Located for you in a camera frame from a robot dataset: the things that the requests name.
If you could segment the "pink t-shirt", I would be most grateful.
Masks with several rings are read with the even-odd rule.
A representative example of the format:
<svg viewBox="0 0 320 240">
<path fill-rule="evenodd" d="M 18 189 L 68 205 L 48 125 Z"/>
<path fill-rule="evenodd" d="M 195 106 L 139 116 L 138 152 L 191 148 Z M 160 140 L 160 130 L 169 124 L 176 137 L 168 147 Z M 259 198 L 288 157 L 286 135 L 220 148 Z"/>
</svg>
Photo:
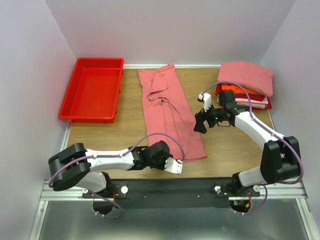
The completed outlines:
<svg viewBox="0 0 320 240">
<path fill-rule="evenodd" d="M 148 137 L 153 145 L 165 141 L 170 153 L 185 162 L 207 157 L 200 133 L 194 131 L 195 117 L 178 79 L 175 66 L 168 64 L 158 69 L 140 69 L 138 77 L 142 86 L 141 101 L 147 134 L 164 133 L 178 141 L 184 150 L 171 138 L 164 135 Z"/>
</svg>

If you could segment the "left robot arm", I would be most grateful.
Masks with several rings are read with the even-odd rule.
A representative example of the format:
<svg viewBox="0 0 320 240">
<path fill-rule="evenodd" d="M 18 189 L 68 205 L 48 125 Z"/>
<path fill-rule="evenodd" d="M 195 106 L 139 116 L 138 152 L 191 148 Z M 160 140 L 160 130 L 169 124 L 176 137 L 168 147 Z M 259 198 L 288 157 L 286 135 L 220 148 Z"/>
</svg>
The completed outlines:
<svg viewBox="0 0 320 240">
<path fill-rule="evenodd" d="M 49 187 L 64 191 L 72 187 L 91 190 L 99 197 L 110 194 L 112 183 L 107 170 L 140 171 L 147 167 L 179 174 L 182 165 L 173 158 L 169 146 L 159 141 L 151 146 L 135 146 L 118 151 L 87 149 L 75 143 L 48 160 Z"/>
</svg>

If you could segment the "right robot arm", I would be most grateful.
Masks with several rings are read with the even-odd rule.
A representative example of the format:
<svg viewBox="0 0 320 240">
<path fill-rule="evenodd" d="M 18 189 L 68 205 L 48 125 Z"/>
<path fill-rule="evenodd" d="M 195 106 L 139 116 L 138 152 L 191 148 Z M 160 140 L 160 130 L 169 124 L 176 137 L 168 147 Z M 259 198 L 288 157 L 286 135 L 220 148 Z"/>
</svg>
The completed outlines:
<svg viewBox="0 0 320 240">
<path fill-rule="evenodd" d="M 301 179 L 303 168 L 299 142 L 295 137 L 286 137 L 265 125 L 249 107 L 237 104 L 231 90 L 218 93 L 219 108 L 213 106 L 212 97 L 207 92 L 200 93 L 198 101 L 203 103 L 203 108 L 195 114 L 194 131 L 205 134 L 205 122 L 209 128 L 228 122 L 246 133 L 262 149 L 258 167 L 232 175 L 228 187 L 234 195 L 241 196 L 255 185 L 294 184 L 294 178 Z"/>
</svg>

